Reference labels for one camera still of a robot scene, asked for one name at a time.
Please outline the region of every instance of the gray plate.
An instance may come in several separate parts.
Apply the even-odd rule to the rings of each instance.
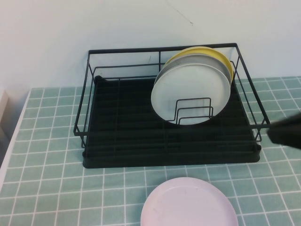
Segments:
[[[157,75],[156,80],[155,80],[155,84],[158,81],[158,79],[160,79],[160,77],[167,72],[169,69],[178,66],[178,65],[182,65],[182,64],[204,64],[204,65],[209,65],[212,66],[214,68],[216,68],[217,70],[221,71],[226,78],[229,81],[229,84],[231,85],[231,74],[228,70],[228,68],[226,67],[226,65],[224,65],[221,61],[219,61],[218,59],[206,55],[206,54],[188,54],[188,55],[184,55],[184,56],[179,56],[175,59],[173,59],[172,61],[170,61]]]

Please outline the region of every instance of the black drip tray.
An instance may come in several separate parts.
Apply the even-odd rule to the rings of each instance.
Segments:
[[[163,121],[151,106],[154,79],[95,78],[86,168],[255,162],[256,143],[235,84],[226,107],[204,123]]]

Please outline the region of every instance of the tiled countertop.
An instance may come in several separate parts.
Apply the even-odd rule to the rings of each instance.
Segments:
[[[300,111],[301,78],[254,84],[272,121]],[[301,151],[263,136],[258,163],[85,169],[73,135],[80,94],[81,88],[31,91],[0,170],[1,226],[139,226],[150,192],[186,176],[219,188],[240,226],[301,225]]]

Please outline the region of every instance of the plate rim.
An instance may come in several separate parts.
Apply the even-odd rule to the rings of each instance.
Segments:
[[[227,68],[229,69],[230,71],[230,74],[231,74],[231,81],[233,81],[233,78],[234,78],[234,71],[233,71],[233,68],[232,68],[232,65],[231,65],[231,62],[230,60],[223,54],[221,53],[220,51],[217,51],[216,49],[213,49],[213,48],[210,48],[210,47],[206,47],[206,46],[194,46],[194,47],[189,47],[189,48],[185,48],[185,49],[182,49],[180,52],[178,52],[177,54],[173,55],[171,58],[169,58],[169,60],[166,61],[166,63],[163,65],[163,68],[172,60],[174,59],[177,55],[179,54],[185,54],[186,51],[190,51],[190,50],[194,50],[194,49],[208,49],[214,53],[217,53],[219,54],[226,62],[227,62]]]
[[[185,57],[192,57],[192,56],[205,56],[205,57],[208,57],[208,58],[210,58],[210,59],[212,59],[212,60],[216,60],[219,64],[222,64],[225,68],[226,68],[226,70],[228,71],[228,74],[227,75],[225,75],[221,70],[219,70],[219,69],[217,69],[217,70],[219,70],[219,71],[221,71],[223,74],[224,74],[224,76],[226,76],[226,78],[228,79],[228,81],[229,81],[229,84],[230,84],[230,86],[231,86],[231,83],[232,83],[232,76],[231,76],[231,72],[229,71],[229,69],[228,69],[228,67],[222,62],[222,61],[220,61],[219,59],[217,59],[217,58],[215,58],[215,57],[213,57],[213,56],[211,56],[211,55],[208,55],[208,54],[205,54],[205,53],[190,53],[190,54],[186,54],[186,55],[182,55],[182,56],[178,56],[178,57],[176,57],[176,58],[174,58],[174,59],[172,59],[167,65],[169,65],[169,64],[171,64],[171,63],[174,63],[175,61],[177,61],[177,60],[181,60],[182,58],[185,58]],[[158,75],[156,76],[156,79],[155,79],[155,83],[154,84],[156,84],[157,83],[157,81],[162,77],[162,75],[163,74],[165,74],[167,71],[165,71],[164,73],[162,72],[163,70],[165,69],[165,67],[163,67],[162,69],[161,69],[161,71],[159,71],[159,73],[158,73]]]
[[[234,207],[233,207],[233,205],[231,204],[231,202],[228,200],[228,198],[226,197],[226,195],[223,193],[223,192],[221,192],[217,187],[215,187],[214,185],[212,185],[212,184],[210,184],[210,183],[208,183],[208,182],[206,182],[206,181],[204,181],[204,180],[201,180],[201,179],[198,179],[198,178],[191,178],[191,177],[178,177],[178,178],[173,178],[173,179],[170,179],[170,180],[167,180],[167,181],[165,181],[165,182],[163,182],[162,184],[160,184],[160,185],[158,185],[151,193],[150,193],[150,195],[147,197],[147,199],[146,199],[146,201],[145,201],[145,203],[144,203],[144,205],[143,205],[143,208],[142,208],[142,211],[141,211],[141,216],[140,216],[140,224],[141,224],[141,226],[147,226],[147,225],[143,225],[143,218],[144,218],[144,215],[145,214],[143,214],[146,210],[146,208],[147,208],[147,206],[148,205],[150,205],[150,204],[148,204],[148,203],[150,203],[151,202],[151,200],[152,199],[154,199],[155,198],[155,195],[157,194],[157,193],[159,193],[160,192],[160,190],[162,190],[165,186],[167,186],[168,184],[172,184],[173,182],[178,182],[179,184],[178,185],[170,185],[170,187],[169,187],[169,189],[170,188],[173,188],[173,187],[179,187],[179,186],[184,186],[184,185],[186,185],[185,183],[187,183],[187,182],[195,182],[195,183],[200,183],[200,184],[202,184],[201,186],[199,186],[199,187],[205,187],[205,186],[207,186],[207,187],[209,187],[211,190],[213,190],[214,192],[213,192],[213,196],[214,197],[218,197],[218,199],[220,200],[221,198],[223,199],[222,200],[222,202],[224,202],[224,203],[226,203],[226,205],[228,205],[229,206],[229,208],[228,208],[228,210],[230,210],[231,212],[232,212],[232,217],[233,217],[233,219],[235,219],[234,221],[235,221],[235,223],[236,223],[236,225],[233,225],[233,226],[238,226],[238,219],[237,219],[237,215],[236,215],[236,212],[235,212],[235,210],[234,210]]]

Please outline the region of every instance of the yellow plate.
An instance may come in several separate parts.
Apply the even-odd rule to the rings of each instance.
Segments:
[[[182,51],[180,51],[179,53],[177,53],[176,55],[174,55],[172,58],[170,58],[163,67],[165,67],[169,61],[171,61],[172,59],[176,58],[176,57],[180,57],[183,55],[187,55],[187,54],[192,54],[192,53],[202,53],[202,54],[207,54],[210,55],[218,60],[220,60],[221,62],[223,62],[223,64],[225,64],[231,74],[231,81],[233,80],[233,69],[230,63],[230,60],[223,54],[220,53],[219,51],[216,51],[213,48],[209,48],[209,47],[204,47],[204,46],[195,46],[195,47],[190,47],[190,48],[186,48],[183,49]]]

